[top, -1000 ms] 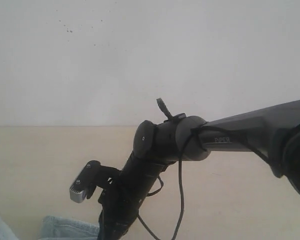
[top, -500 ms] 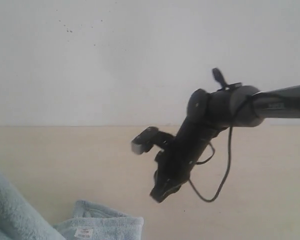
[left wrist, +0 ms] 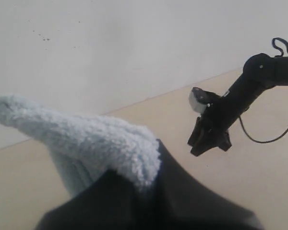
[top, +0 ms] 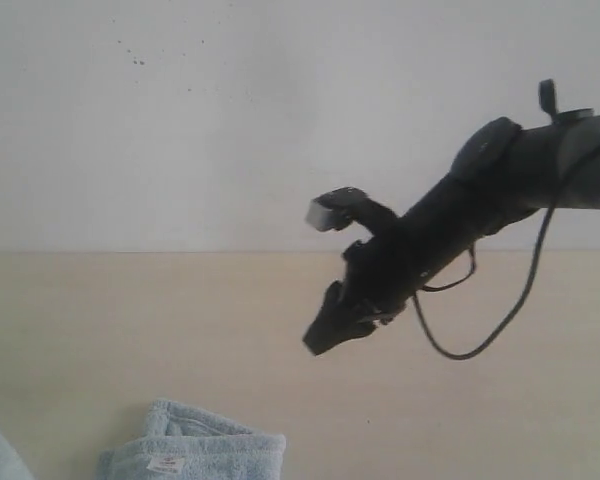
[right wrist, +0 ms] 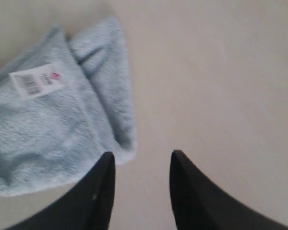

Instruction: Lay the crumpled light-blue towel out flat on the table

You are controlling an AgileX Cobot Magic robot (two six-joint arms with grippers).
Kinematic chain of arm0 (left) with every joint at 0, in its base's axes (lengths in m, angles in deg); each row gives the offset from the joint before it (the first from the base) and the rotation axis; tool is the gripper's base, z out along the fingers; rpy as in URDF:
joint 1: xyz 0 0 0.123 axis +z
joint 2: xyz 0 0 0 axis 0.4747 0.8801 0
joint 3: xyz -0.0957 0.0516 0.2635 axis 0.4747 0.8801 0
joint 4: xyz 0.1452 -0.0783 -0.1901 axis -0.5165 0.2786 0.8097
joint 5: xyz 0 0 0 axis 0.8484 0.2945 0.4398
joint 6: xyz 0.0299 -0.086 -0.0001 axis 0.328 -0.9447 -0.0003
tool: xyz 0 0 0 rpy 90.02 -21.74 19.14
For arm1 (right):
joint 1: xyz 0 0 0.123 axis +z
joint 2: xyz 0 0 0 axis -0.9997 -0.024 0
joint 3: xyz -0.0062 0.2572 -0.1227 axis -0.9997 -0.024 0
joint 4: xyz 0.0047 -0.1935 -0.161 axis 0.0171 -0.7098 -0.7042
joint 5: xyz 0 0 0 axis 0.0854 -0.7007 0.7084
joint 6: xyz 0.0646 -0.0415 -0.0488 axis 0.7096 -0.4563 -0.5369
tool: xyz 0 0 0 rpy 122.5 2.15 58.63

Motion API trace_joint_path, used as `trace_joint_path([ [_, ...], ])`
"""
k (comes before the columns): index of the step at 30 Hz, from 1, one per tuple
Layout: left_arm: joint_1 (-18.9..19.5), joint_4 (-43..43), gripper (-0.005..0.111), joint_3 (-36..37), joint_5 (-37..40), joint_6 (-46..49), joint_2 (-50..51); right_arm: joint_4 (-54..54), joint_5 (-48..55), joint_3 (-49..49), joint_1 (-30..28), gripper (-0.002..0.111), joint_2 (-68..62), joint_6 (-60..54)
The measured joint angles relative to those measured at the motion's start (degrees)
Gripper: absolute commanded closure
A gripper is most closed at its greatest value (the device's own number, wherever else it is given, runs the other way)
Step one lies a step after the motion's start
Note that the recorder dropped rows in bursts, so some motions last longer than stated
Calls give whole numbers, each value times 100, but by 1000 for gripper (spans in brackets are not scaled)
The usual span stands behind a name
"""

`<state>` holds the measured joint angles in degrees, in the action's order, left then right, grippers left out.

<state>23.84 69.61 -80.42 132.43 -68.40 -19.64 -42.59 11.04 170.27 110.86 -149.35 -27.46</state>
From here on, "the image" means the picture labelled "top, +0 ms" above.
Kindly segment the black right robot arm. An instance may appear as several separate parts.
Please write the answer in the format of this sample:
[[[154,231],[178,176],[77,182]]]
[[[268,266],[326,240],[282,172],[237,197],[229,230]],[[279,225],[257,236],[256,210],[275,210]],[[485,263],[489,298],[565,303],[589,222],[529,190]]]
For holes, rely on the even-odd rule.
[[[600,115],[589,109],[532,129],[506,117],[487,123],[403,215],[354,187],[314,198],[307,213],[314,229],[356,223],[370,236],[343,252],[344,276],[327,288],[305,346],[321,355],[371,335],[455,258],[473,253],[478,240],[558,209],[600,210]]]

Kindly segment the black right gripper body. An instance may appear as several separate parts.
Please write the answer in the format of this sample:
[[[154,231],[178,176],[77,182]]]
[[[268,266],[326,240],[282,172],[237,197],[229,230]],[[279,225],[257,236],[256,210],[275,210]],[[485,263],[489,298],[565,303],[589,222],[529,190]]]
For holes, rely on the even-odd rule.
[[[405,239],[369,239],[344,251],[342,322],[388,325],[404,311],[413,273],[410,247]]]

